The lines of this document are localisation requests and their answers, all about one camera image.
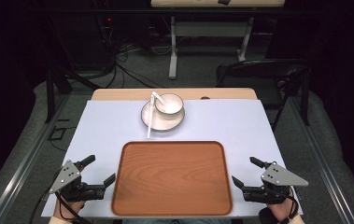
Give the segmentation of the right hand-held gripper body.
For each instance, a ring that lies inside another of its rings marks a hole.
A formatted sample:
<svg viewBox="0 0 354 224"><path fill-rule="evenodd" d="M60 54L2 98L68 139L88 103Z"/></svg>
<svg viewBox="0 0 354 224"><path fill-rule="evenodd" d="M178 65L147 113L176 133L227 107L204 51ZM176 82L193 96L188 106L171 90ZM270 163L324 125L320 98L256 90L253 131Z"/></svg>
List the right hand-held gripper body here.
<svg viewBox="0 0 354 224"><path fill-rule="evenodd" d="M247 202L279 204L290 196L291 187L307 187L308 182L275 161L264 168L260 187L243 187L242 193Z"/></svg>

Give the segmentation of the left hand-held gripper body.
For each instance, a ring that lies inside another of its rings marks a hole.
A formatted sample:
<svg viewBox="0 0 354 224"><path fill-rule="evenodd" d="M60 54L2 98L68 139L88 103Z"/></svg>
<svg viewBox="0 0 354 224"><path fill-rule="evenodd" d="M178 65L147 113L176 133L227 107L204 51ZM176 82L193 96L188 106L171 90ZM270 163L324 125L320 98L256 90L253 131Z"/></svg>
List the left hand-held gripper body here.
<svg viewBox="0 0 354 224"><path fill-rule="evenodd" d="M81 178L84 168L77 168L77 161L68 160L56 175L49 194L59 193L68 202L102 200L105 195L105 186L84 183Z"/></svg>

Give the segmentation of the person's right hand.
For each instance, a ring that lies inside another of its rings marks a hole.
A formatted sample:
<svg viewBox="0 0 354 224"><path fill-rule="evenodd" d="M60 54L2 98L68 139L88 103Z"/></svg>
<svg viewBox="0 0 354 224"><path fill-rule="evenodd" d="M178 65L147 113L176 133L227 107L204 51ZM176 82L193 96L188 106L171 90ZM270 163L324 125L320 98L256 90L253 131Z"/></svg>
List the person's right hand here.
<svg viewBox="0 0 354 224"><path fill-rule="evenodd" d="M295 203L291 199L286 199L283 203L268 204L267 207L278 221L283 221L292 214L295 208Z"/></svg>

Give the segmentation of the person's left hand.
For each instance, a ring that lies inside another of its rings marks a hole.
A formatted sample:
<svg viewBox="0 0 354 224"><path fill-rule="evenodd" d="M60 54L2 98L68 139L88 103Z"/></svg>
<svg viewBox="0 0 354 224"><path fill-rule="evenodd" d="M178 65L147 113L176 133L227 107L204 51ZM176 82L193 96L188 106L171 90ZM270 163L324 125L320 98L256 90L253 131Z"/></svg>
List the person's left hand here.
<svg viewBox="0 0 354 224"><path fill-rule="evenodd" d="M66 205L62 205L60 201L57 201L53 215L61 220L70 221L72 218L76 217L73 212L78 214L84 205L84 201L67 202Z"/></svg>

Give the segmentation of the white table mat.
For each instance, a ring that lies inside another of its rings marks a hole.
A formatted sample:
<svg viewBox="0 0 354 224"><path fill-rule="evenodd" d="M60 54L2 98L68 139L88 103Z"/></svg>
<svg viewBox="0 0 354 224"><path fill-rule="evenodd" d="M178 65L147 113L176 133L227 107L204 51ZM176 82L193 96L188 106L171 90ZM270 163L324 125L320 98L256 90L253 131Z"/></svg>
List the white table mat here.
<svg viewBox="0 0 354 224"><path fill-rule="evenodd" d="M86 104L64 156L80 161L93 154L96 161L82 172L89 184L103 182L118 171L122 147L145 141L147 126L141 120L144 101L94 101ZM187 100L185 118L169 132L154 132L153 141L218 141L225 150L230 176L247 186L259 186L263 169L249 159L283 165L275 136L258 100Z"/></svg>

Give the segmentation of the brown wooden tray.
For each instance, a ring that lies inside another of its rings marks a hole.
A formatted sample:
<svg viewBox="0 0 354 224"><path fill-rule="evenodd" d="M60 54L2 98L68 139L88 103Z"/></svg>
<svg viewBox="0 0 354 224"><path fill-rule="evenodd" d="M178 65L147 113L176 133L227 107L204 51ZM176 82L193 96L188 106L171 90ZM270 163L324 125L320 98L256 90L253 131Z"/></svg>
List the brown wooden tray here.
<svg viewBox="0 0 354 224"><path fill-rule="evenodd" d="M230 214L233 202L223 145L216 141L125 144L111 209L121 217Z"/></svg>

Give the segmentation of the black metal stand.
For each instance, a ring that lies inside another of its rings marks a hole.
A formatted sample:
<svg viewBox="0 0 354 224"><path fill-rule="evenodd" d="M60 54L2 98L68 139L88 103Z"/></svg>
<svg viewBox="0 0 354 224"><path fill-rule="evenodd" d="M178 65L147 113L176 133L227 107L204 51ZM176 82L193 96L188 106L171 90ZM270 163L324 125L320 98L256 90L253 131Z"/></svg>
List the black metal stand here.
<svg viewBox="0 0 354 224"><path fill-rule="evenodd" d="M94 91L99 89L98 85L92 83L85 77L82 77L73 71L70 71L61 66L51 67L51 69L48 71L46 76L47 107L48 107L46 123L49 123L52 120L56 112L54 88L57 88L61 94L71 93L72 87L67 80L69 77Z"/></svg>

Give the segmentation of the white plate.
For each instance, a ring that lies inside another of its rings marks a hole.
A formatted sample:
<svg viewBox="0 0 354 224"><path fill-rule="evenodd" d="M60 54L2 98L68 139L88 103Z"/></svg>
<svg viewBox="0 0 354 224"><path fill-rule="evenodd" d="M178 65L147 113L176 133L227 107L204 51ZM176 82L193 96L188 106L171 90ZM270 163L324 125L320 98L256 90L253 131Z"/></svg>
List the white plate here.
<svg viewBox="0 0 354 224"><path fill-rule="evenodd" d="M150 102L147 102L141 109L141 120L148 126L149 125L149 108ZM157 109L153 110L151 128L155 131L166 132L170 131L178 126L185 117L185 110L181 109L174 117L167 118L161 114Z"/></svg>

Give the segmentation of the black chair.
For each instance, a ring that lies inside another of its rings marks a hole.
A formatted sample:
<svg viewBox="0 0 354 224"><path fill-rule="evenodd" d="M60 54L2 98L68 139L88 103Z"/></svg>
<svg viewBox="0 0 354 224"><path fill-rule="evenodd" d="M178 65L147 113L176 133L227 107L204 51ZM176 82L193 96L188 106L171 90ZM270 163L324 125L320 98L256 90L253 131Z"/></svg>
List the black chair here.
<svg viewBox="0 0 354 224"><path fill-rule="evenodd" d="M265 110L276 110L274 130L288 98L301 91L301 118L308 125L308 96L311 66L299 59L245 60L217 67L216 86L251 88Z"/></svg>

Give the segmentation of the white bowl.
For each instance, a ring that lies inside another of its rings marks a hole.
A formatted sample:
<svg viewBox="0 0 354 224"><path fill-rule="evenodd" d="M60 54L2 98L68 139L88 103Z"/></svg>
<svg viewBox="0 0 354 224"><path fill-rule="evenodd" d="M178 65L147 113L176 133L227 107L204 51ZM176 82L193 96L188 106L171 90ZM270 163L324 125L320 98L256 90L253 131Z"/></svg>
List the white bowl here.
<svg viewBox="0 0 354 224"><path fill-rule="evenodd" d="M173 93L162 94L160 98L155 101L156 110L165 119L175 119L184 106L182 98Z"/></svg>

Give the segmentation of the white spoon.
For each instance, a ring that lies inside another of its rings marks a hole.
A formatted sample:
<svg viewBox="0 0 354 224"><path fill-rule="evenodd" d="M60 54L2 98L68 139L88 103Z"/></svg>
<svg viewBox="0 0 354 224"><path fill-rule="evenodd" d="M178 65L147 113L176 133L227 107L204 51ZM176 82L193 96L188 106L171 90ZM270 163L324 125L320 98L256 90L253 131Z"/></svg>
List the white spoon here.
<svg viewBox="0 0 354 224"><path fill-rule="evenodd" d="M156 91L151 93L151 97L153 98L154 104L159 101L162 105L166 105L165 100Z"/></svg>

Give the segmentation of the metal floor rail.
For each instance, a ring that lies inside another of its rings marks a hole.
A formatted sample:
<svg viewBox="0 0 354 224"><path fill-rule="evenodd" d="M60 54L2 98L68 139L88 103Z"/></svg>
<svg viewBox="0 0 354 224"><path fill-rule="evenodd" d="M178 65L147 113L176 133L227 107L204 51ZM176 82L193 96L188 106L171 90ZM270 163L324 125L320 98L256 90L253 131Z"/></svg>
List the metal floor rail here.
<svg viewBox="0 0 354 224"><path fill-rule="evenodd" d="M69 95L57 97L53 116L46 123L47 98L44 95L36 97L31 117L0 171L0 224L3 223L33 169L45 138L50 134L52 125L68 99Z"/></svg>
<svg viewBox="0 0 354 224"><path fill-rule="evenodd" d="M333 201L333 204L337 210L339 217L343 224L354 224L354 215L347 203L344 193L341 191L339 184L337 183L331 167L326 161L325 156L319 146L317 138L314 135L311 127L307 125L301 118L300 103L296 98L290 100L290 107L294 116L299 120L300 126L304 131L304 135L308 140L310 151L316 162L316 166L319 169L319 174L324 182L324 185Z"/></svg>

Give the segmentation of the white metal desk frame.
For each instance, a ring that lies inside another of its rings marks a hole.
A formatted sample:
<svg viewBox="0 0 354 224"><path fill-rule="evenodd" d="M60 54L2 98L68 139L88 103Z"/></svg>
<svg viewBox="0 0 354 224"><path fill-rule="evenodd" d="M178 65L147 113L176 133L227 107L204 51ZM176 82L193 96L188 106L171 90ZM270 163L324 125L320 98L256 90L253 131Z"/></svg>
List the white metal desk frame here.
<svg viewBox="0 0 354 224"><path fill-rule="evenodd" d="M253 28L253 18L245 21L177 21L171 18L171 57L168 77L177 77L177 37L241 37L241 47L236 51L239 61L246 59L248 41Z"/></svg>

